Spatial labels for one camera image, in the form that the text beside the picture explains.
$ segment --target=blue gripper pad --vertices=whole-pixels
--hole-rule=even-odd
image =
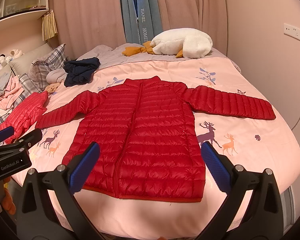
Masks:
[[[5,139],[8,139],[14,134],[14,128],[9,126],[0,131],[0,143],[3,142]]]
[[[72,194],[82,189],[83,184],[86,182],[90,172],[99,159],[99,145],[94,142],[90,144],[89,148],[87,149],[88,151],[83,153],[84,156],[69,176],[69,190]]]
[[[231,176],[208,142],[201,144],[201,156],[218,188],[227,194],[231,191]]]

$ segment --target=navy folded garment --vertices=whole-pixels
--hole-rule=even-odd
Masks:
[[[66,61],[63,69],[68,75],[64,85],[66,87],[72,87],[74,85],[84,85],[88,83],[91,79],[91,75],[99,66],[100,61],[97,57]]]

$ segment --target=pink wall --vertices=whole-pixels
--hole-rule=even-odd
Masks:
[[[299,0],[226,0],[228,57],[292,128],[300,117],[300,41],[283,24],[300,28]],[[300,131],[295,136],[300,144]],[[300,176],[294,183],[300,215]]]
[[[0,55],[8,55],[12,49],[21,49],[23,52],[27,52],[44,44],[41,27],[42,20],[40,18],[0,32]]]

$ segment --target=jacket zipper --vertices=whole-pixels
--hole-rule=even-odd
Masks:
[[[137,100],[137,105],[136,105],[136,109],[134,110],[133,114],[132,114],[132,120],[131,120],[131,127],[130,127],[130,131],[127,135],[127,139],[125,141],[125,144],[124,144],[124,147],[123,147],[123,150],[121,152],[121,155],[117,161],[117,164],[115,166],[115,169],[114,169],[114,195],[115,197],[119,198],[119,187],[118,187],[118,176],[119,176],[119,167],[120,167],[120,164],[121,164],[121,160],[122,160],[122,157],[126,151],[126,148],[128,146],[128,141],[129,141],[129,137],[131,135],[131,132],[133,130],[133,125],[134,125],[134,121],[135,121],[135,115],[136,115],[136,112],[137,112],[137,109],[139,107],[139,103],[140,103],[140,98],[141,98],[141,91],[142,91],[142,86],[143,86],[143,83],[140,84],[140,88],[139,88],[139,95],[138,95],[138,100]]]

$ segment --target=power strip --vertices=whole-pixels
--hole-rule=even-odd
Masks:
[[[283,33],[300,41],[300,29],[298,27],[285,23]]]

